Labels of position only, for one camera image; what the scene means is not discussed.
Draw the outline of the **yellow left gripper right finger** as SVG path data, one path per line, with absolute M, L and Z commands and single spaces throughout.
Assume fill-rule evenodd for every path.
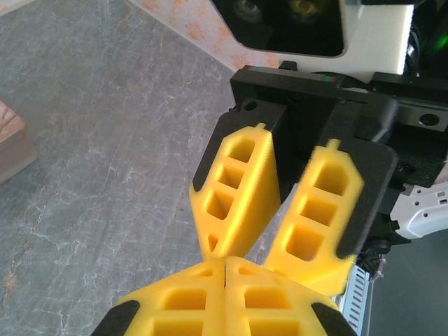
M 225 336 L 357 336 L 330 297 L 239 257 L 225 259 Z

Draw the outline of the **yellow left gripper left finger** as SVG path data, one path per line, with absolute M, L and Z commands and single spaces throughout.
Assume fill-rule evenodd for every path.
M 225 260 L 201 262 L 122 297 L 91 336 L 225 336 Z

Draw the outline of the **grey metal plate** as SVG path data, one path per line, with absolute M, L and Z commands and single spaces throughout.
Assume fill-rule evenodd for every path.
M 448 230 L 387 254 L 373 283 L 369 336 L 448 336 Z

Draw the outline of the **pink printed tin box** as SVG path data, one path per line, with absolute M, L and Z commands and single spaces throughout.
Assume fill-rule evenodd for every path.
M 37 152 L 25 121 L 0 101 L 0 185 L 36 158 Z

